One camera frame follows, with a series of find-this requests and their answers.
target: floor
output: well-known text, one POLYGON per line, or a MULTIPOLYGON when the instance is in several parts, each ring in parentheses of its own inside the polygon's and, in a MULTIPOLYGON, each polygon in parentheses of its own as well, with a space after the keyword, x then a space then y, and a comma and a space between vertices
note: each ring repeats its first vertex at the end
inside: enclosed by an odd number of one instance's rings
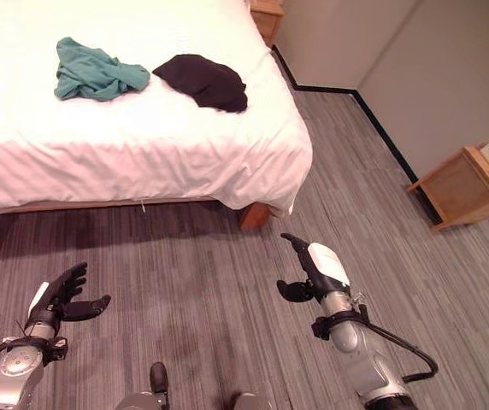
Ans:
MULTIPOLYGON (((489 408, 489 220, 432 233, 409 183, 353 97, 294 92, 314 165, 293 215, 242 233, 222 205, 181 203, 0 216, 0 340, 17 335, 39 283, 89 262, 99 318, 64 324, 66 361, 46 368, 34 408, 109 409, 167 365, 174 408, 227 408, 237 390, 276 409, 359 409, 315 302, 282 300, 303 279, 279 238, 335 249, 373 320, 421 345, 439 375, 409 386, 422 409, 489 408)), ((421 362, 389 348, 402 372, 421 362)))

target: wooden side table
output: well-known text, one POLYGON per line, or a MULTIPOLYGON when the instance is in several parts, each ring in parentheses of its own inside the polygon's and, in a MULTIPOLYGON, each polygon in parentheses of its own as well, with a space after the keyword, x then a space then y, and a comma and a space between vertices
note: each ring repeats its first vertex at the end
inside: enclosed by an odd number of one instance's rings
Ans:
POLYGON ((263 41, 268 47, 271 47, 282 16, 285 15, 278 0, 251 0, 250 13, 263 41))
POLYGON ((423 190, 442 219, 433 226, 435 231, 489 217, 489 162, 478 148, 463 148, 408 192, 417 189, 423 190))

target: white wall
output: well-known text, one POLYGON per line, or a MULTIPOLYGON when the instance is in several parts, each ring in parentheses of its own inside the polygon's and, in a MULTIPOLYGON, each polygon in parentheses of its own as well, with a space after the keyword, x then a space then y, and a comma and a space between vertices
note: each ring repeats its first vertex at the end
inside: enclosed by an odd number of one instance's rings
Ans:
POLYGON ((417 0, 285 0, 275 44, 300 85, 356 89, 417 0))
POLYGON ((489 139, 489 0, 423 0, 359 91, 418 176, 489 139))

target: wooden bed frame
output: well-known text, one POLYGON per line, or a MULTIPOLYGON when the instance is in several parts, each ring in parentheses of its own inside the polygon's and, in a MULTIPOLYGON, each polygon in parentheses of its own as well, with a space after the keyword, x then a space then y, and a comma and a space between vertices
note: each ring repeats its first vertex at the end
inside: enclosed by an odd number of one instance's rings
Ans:
MULTIPOLYGON (((198 198, 180 198, 180 199, 144 199, 143 201, 112 201, 112 202, 31 202, 20 207, 2 208, 0 214, 15 214, 23 212, 54 211, 61 209, 85 209, 85 208, 106 208, 106 207, 124 207, 136 205, 149 205, 153 203, 174 203, 174 202, 200 202, 215 201, 214 198, 207 196, 198 198)), ((250 229, 261 227, 268 223, 271 211, 269 206, 254 202, 243 210, 239 219, 241 229, 250 229)))

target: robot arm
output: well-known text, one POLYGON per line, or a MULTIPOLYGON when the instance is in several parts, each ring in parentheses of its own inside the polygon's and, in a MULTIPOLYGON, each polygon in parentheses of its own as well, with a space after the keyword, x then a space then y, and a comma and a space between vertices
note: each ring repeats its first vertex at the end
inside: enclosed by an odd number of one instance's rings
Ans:
POLYGON ((64 360, 68 341, 58 337, 61 321, 88 320, 108 306, 110 296, 97 301, 70 302, 81 293, 86 264, 64 272, 50 284, 43 282, 28 311, 22 337, 5 337, 0 345, 0 410, 25 410, 30 407, 35 386, 44 367, 64 360))
POLYGON ((325 316, 312 325, 313 332, 317 337, 332 340, 364 407, 368 410, 416 409, 404 383, 434 376, 438 371, 434 360, 403 339, 370 324, 365 305, 359 305, 360 313, 355 310, 351 303, 350 281, 330 248, 307 243, 290 234, 281 236, 291 242, 308 279, 293 284, 280 280, 277 282, 279 293, 290 302, 315 298, 321 304, 325 316), (379 335, 420 355, 430 365, 431 372, 402 379, 387 359, 379 335))

